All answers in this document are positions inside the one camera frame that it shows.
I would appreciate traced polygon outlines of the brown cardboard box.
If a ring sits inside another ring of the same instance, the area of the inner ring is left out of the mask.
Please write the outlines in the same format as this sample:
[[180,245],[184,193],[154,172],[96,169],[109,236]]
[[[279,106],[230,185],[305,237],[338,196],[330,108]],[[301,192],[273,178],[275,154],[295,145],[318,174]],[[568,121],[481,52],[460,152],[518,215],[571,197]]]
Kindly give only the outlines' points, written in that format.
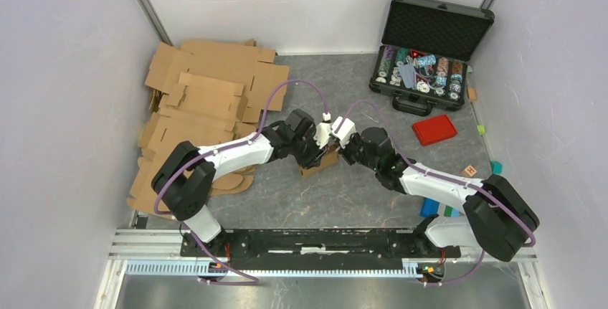
[[320,159],[320,163],[318,166],[314,166],[312,168],[302,168],[300,167],[300,175],[302,177],[308,177],[315,173],[318,173],[324,169],[327,169],[330,166],[338,163],[338,151],[336,147],[332,147],[328,150],[328,152]]

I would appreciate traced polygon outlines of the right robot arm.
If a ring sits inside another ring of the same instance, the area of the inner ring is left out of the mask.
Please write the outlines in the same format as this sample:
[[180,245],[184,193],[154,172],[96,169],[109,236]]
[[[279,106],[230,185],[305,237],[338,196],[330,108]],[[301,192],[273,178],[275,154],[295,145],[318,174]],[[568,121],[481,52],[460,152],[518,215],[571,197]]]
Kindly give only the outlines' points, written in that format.
[[350,165],[370,168],[386,189],[420,196],[462,212],[456,218],[429,218],[417,227],[414,248],[423,257],[443,247],[479,246],[497,260],[508,262],[523,247],[536,243],[540,221],[513,185],[501,175],[486,179],[457,177],[436,171],[400,155],[383,128],[357,133],[337,126],[331,135]]

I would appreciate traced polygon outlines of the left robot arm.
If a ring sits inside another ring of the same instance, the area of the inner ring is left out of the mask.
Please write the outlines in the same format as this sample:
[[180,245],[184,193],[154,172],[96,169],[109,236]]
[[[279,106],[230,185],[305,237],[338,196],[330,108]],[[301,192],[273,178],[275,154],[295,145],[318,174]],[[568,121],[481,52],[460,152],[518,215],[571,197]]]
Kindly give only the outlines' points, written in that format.
[[208,257],[225,248],[221,224],[206,205],[212,184],[241,168],[293,156],[301,168],[320,165],[329,149],[331,114],[320,123],[301,109],[244,138],[215,146],[179,143],[151,181],[156,205],[183,222],[198,237],[198,248]]

